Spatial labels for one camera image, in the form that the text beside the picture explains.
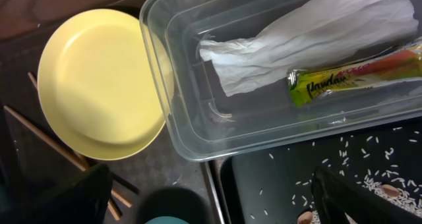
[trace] clear plastic container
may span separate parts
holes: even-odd
[[[204,35],[221,42],[255,37],[307,1],[147,0],[140,14],[142,33],[167,127],[183,157],[204,161],[422,115],[422,82],[348,91],[301,108],[293,104],[286,79],[226,97],[211,62],[198,54]],[[410,1],[414,17],[422,20],[420,0]],[[168,58],[155,56],[163,53]],[[169,69],[170,79],[164,75]]]

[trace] brown wooden surface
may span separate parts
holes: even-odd
[[[0,41],[114,0],[0,0]]]

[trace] white tissue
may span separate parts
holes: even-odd
[[[413,33],[418,25],[413,14],[409,0],[311,0],[255,38],[202,40],[200,56],[212,61],[224,92],[232,96],[282,79],[290,68],[333,63]]]

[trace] yellow plate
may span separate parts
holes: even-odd
[[[95,159],[141,151],[165,123],[139,21],[119,11],[80,13],[55,31],[42,53],[38,94],[58,137]]]

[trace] teal object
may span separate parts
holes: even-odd
[[[189,223],[176,217],[156,217],[154,219],[149,220],[145,224],[189,224]]]

